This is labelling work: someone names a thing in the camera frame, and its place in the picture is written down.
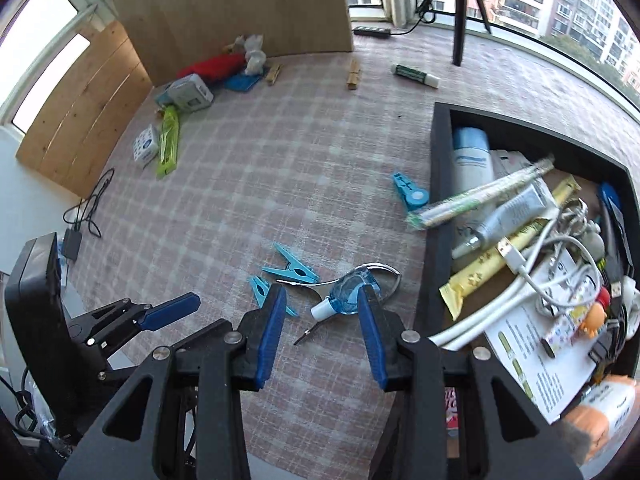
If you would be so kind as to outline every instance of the yellow stick packet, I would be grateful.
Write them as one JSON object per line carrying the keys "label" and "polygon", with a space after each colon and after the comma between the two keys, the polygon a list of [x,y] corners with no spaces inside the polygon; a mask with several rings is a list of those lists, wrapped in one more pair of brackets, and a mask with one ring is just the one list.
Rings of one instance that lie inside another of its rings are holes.
{"label": "yellow stick packet", "polygon": [[[575,181],[573,175],[568,176],[553,191],[556,204],[563,206],[577,191],[580,191],[580,185]],[[524,226],[509,240],[517,250],[521,251],[529,245],[530,241],[542,231],[548,222],[547,219],[538,218]],[[460,315],[464,299],[494,277],[504,266],[504,260],[498,253],[498,249],[492,247],[460,272],[451,276],[449,282],[440,287],[440,295],[447,304],[453,320],[456,320]]]}

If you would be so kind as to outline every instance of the plaid cloth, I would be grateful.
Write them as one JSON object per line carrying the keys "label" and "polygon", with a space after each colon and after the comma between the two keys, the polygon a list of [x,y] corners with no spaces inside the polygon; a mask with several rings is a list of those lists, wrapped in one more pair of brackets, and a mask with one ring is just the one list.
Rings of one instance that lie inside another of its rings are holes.
{"label": "plaid cloth", "polygon": [[[452,33],[420,27],[391,40],[356,37],[362,78],[346,89],[349,54],[292,56],[273,87],[217,92],[211,108],[182,117],[178,168],[156,180],[132,142],[154,118],[148,99],[107,167],[115,178],[95,215],[104,238],[86,235],[70,278],[88,309],[119,298],[153,304],[190,290],[199,311],[124,348],[139,363],[224,317],[234,326],[256,308],[248,283],[260,266],[284,266],[287,246],[323,280],[371,261],[403,273],[388,308],[412,321],[424,234],[405,230],[390,179],[402,171],[428,188],[435,101],[513,116],[595,145],[640,176],[640,128],[615,104],[548,62],[468,36],[461,68]],[[441,78],[434,90],[392,76],[392,63]],[[373,381],[358,319],[340,316],[304,344],[317,299],[288,291],[271,380],[242,394],[247,449],[309,479],[362,479],[392,403]]]}

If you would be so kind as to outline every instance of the hand sanitizer bottle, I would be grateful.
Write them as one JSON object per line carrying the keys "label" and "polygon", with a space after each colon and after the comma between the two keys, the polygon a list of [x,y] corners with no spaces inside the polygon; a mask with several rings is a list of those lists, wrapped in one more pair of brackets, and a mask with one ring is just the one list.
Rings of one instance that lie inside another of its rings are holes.
{"label": "hand sanitizer bottle", "polygon": [[357,314],[358,291],[363,285],[371,285],[379,300],[380,286],[369,269],[355,269],[338,280],[329,296],[311,309],[316,321],[323,321],[334,314]]}

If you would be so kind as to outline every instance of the metal screw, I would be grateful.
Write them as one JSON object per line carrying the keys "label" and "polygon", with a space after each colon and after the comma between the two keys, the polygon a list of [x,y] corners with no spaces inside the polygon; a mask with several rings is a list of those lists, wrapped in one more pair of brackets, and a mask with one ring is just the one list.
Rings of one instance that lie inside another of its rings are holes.
{"label": "metal screw", "polygon": [[242,334],[233,330],[225,334],[225,343],[228,345],[235,345],[242,341]]}
{"label": "metal screw", "polygon": [[401,333],[400,337],[405,343],[417,343],[420,341],[420,334],[415,330],[405,330]]}
{"label": "metal screw", "polygon": [[491,352],[484,346],[476,346],[474,348],[474,357],[481,361],[488,361],[491,359]]}
{"label": "metal screw", "polygon": [[151,355],[156,361],[163,361],[171,355],[171,349],[168,346],[159,346]]}

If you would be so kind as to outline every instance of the clothespin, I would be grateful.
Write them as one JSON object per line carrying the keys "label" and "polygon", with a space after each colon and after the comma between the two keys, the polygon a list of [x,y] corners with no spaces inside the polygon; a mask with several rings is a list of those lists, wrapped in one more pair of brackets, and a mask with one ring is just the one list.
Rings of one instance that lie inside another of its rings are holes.
{"label": "clothespin", "polygon": [[360,62],[353,58],[351,59],[351,67],[349,69],[349,77],[347,78],[347,88],[349,90],[355,90],[360,82]]}
{"label": "clothespin", "polygon": [[271,66],[271,68],[269,69],[269,73],[267,74],[267,77],[264,78],[269,86],[273,86],[273,84],[276,82],[276,79],[278,78],[278,74],[280,73],[281,68],[282,68],[281,63],[276,63],[275,65]]}
{"label": "clothespin", "polygon": [[393,181],[400,200],[404,203],[407,211],[420,209],[429,202],[429,192],[417,187],[407,176],[402,173],[394,173]]}
{"label": "clothespin", "polygon": [[[259,276],[251,276],[249,278],[249,283],[251,284],[251,288],[254,291],[254,296],[256,301],[258,302],[258,306],[262,308],[264,304],[264,300],[267,299],[267,294],[269,293],[269,289],[271,285],[265,282]],[[293,317],[298,317],[298,313],[287,305],[287,314]]]}
{"label": "clothespin", "polygon": [[306,265],[303,265],[297,258],[293,256],[289,251],[287,251],[283,246],[279,243],[274,242],[273,246],[284,256],[287,261],[287,267],[284,269],[273,269],[271,267],[263,267],[262,270],[264,272],[268,272],[270,274],[275,274],[276,276],[281,276],[286,280],[293,280],[295,282],[302,283],[318,283],[320,281],[320,276],[318,276],[313,270]]}

